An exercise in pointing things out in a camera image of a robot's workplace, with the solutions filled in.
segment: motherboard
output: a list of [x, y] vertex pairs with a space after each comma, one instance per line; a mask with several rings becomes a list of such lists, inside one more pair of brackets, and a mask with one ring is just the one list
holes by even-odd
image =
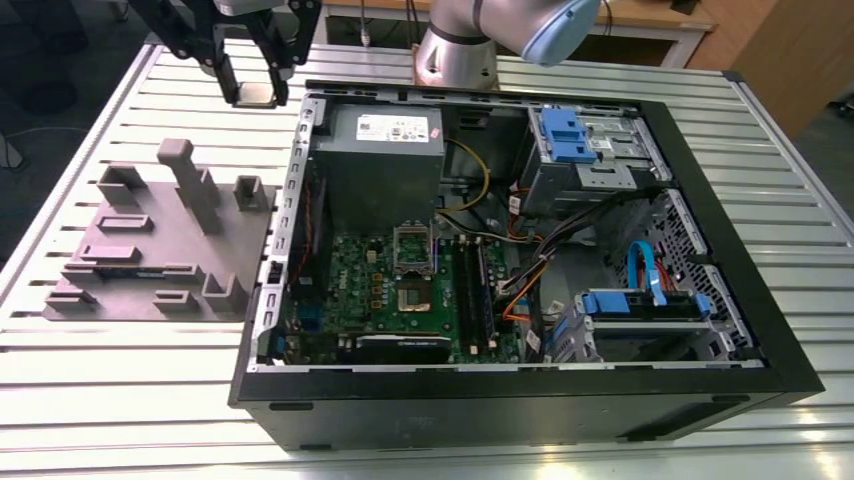
[[517, 326], [492, 311], [503, 246], [419, 233], [334, 237], [325, 299], [289, 308], [292, 363], [520, 361]]

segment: power supply label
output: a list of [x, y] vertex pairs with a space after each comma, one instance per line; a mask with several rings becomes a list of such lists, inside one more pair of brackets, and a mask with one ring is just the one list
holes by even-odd
[[368, 142], [429, 142], [427, 117], [396, 115], [361, 115], [356, 127], [356, 140]]

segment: yellow wire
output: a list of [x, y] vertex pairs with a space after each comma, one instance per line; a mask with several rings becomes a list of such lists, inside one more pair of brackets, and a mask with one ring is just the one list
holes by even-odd
[[477, 155], [475, 151], [471, 148], [468, 148], [468, 145], [463, 144], [459, 140], [453, 140], [452, 138], [445, 138], [445, 140], [451, 142], [453, 145], [459, 146], [459, 148], [465, 150], [468, 155], [471, 155], [471, 157], [477, 161], [477, 165], [480, 165], [480, 169], [483, 170], [483, 189], [480, 190], [480, 195], [477, 195], [477, 198], [475, 198], [471, 202], [464, 203], [463, 205], [459, 205], [456, 207], [440, 208], [439, 212], [441, 213], [460, 212], [465, 210], [472, 205], [477, 204], [480, 199], [485, 197], [485, 194], [489, 191], [489, 168], [485, 166], [485, 162], [483, 161], [483, 158], [480, 158], [480, 155]]

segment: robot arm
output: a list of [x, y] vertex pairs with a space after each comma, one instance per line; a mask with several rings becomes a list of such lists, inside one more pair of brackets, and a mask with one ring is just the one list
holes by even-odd
[[529, 63], [552, 66], [577, 48], [600, 0], [433, 0], [416, 71], [433, 86], [491, 88], [495, 42]]
[[[293, 65], [308, 59], [310, 40], [320, 17], [321, 0], [288, 0], [298, 29], [285, 38], [273, 23], [272, 8], [284, 0], [181, 0], [194, 28], [184, 21], [169, 0], [129, 0], [136, 13], [177, 58], [194, 58], [216, 77], [225, 101], [237, 107], [270, 108], [288, 99], [286, 81]], [[224, 51], [224, 28], [245, 27], [269, 72], [269, 85], [238, 83]]]

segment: slotted metal table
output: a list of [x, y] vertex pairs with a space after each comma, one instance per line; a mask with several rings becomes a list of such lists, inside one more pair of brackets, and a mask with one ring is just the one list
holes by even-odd
[[[257, 49], [233, 41], [228, 51], [238, 78], [265, 82]], [[499, 78], [504, 90], [669, 106], [827, 388], [788, 408], [739, 416], [672, 443], [285, 453], [225, 405], [241, 325], [41, 317], [108, 165], [130, 163], [146, 180], [161, 180], [169, 172], [156, 165], [157, 145], [184, 137], [214, 180], [250, 174], [281, 185], [304, 80], [408, 83], [411, 72], [408, 51], [318, 45], [290, 82], [288, 106], [236, 110], [197, 65], [161, 46], [142, 47], [0, 274], [0, 474], [851, 478], [854, 228], [749, 90], [715, 72], [585, 63], [545, 70], [503, 58]]]

